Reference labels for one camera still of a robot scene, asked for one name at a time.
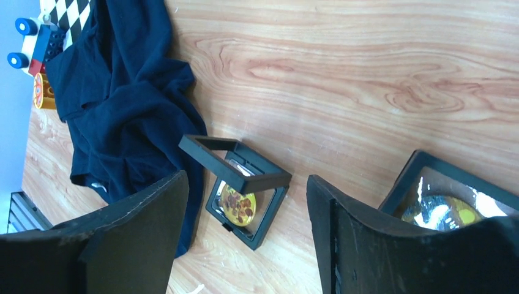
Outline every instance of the orange object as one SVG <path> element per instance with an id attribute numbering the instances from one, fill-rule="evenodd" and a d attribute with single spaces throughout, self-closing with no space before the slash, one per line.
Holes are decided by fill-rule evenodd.
<path id="1" fill-rule="evenodd" d="M 34 106 L 38 109 L 56 109 L 54 91 L 52 91 L 47 80 L 47 75 L 44 73 L 39 72 L 34 76 L 34 93 L 32 99 Z"/>

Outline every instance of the blue toy wheel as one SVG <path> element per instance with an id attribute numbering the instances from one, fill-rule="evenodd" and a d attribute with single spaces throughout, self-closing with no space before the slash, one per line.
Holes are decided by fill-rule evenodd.
<path id="1" fill-rule="evenodd" d="M 24 36 L 33 36 L 38 33 L 38 24 L 28 18 L 17 18 L 17 31 Z"/>
<path id="2" fill-rule="evenodd" d="M 23 69 L 29 66 L 29 59 L 23 53 L 9 53 L 7 55 L 7 61 L 16 69 Z"/>

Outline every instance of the white wall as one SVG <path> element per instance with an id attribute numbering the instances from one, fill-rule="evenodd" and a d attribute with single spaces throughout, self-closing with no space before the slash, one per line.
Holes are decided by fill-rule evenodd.
<path id="1" fill-rule="evenodd" d="M 38 0 L 2 1 L 0 9 L 0 233 L 7 229 L 10 194 L 21 190 L 32 103 L 31 77 L 13 69 L 7 54 L 20 51 L 23 41 L 15 20 L 39 14 Z"/>

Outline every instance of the clothing tag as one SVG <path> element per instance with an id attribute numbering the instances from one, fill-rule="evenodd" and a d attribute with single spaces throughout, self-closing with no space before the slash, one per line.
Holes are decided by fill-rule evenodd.
<path id="1" fill-rule="evenodd" d="M 103 185 L 101 185 L 99 183 L 92 183 L 92 187 L 94 187 L 94 188 L 103 188 L 105 193 L 108 193 L 108 191 L 106 190 L 105 186 L 103 186 Z"/>

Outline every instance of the glass panel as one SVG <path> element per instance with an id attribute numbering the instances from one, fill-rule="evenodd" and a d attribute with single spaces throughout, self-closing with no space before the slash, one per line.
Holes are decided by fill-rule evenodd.
<path id="1" fill-rule="evenodd" d="M 424 167 L 394 213 L 403 221 L 437 231 L 451 231 L 487 217 L 519 212 L 455 179 Z"/>
<path id="2" fill-rule="evenodd" d="M 245 176 L 255 175 L 254 172 L 235 160 L 231 159 L 228 162 Z M 258 231 L 275 189 L 242 195 L 224 181 L 216 184 L 218 184 L 218 189 L 211 205 L 212 208 L 251 238 Z"/>

